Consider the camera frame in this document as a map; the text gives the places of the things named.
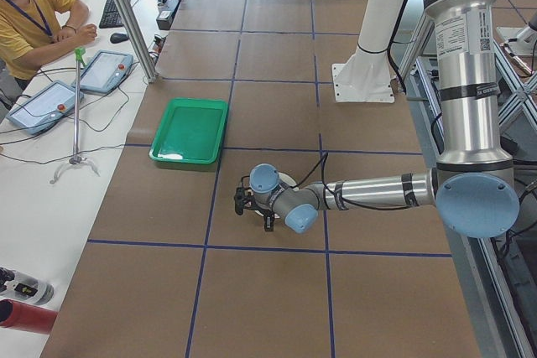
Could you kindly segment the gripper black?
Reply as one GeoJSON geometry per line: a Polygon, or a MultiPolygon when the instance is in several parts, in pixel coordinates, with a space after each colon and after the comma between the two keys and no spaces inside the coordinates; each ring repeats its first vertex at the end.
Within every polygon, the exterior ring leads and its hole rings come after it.
{"type": "Polygon", "coordinates": [[[271,209],[259,205],[255,205],[253,210],[263,217],[263,229],[266,232],[272,232],[276,214],[271,209]]]}

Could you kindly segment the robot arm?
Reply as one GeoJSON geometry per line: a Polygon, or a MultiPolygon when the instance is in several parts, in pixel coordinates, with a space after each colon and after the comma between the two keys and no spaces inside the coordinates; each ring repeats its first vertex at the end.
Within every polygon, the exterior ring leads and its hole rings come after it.
{"type": "MultiPolygon", "coordinates": [[[[267,163],[254,167],[248,189],[237,189],[235,209],[256,210],[271,230],[281,218],[307,231],[322,210],[402,210],[434,205],[445,224],[468,237],[509,230],[519,214],[513,160],[500,144],[498,86],[493,51],[495,0],[424,0],[434,24],[440,77],[444,149],[423,174],[376,179],[285,183],[267,163]]],[[[368,0],[355,53],[332,67],[339,102],[390,102],[389,47],[406,0],[368,0]]]]}

